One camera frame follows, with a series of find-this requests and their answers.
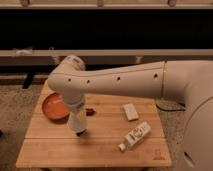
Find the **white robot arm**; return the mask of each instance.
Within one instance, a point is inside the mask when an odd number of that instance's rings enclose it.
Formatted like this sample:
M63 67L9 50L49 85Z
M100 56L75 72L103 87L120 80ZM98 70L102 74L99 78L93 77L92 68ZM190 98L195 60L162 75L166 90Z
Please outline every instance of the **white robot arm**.
M82 120L84 93L164 98L186 104L185 133L176 171L213 170L213 62L168 61L115 69L84 71L83 61L68 56L50 74L48 84L72 113L72 129Z

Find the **small brown object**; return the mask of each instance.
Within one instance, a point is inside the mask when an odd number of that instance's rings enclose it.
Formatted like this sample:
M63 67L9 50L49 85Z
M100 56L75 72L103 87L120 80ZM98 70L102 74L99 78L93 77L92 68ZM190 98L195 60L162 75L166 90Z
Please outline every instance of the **small brown object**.
M92 116L95 114L95 110L93 108L86 108L87 116Z
M49 119L62 119L70 113L58 93L53 93L44 100L42 111Z

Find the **small white box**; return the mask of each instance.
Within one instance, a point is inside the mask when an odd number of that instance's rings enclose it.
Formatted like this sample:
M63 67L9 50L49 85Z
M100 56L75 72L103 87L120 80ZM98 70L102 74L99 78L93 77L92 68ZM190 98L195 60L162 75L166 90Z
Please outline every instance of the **small white box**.
M123 105L123 108L129 121L136 120L139 118L135 106L132 103Z

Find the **wooden table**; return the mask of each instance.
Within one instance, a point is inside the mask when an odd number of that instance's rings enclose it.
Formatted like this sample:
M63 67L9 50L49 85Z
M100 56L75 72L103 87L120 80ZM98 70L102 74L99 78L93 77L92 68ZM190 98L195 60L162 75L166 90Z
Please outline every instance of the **wooden table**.
M18 156L17 168L171 166L154 100L87 94L86 107L95 109L96 114L88 116L88 131L78 138L65 122L52 122L43 115L42 102L51 93L45 83ZM139 120L128 122L122 108L126 103L135 105ZM151 134L132 150L121 153L118 144L142 121L151 125Z

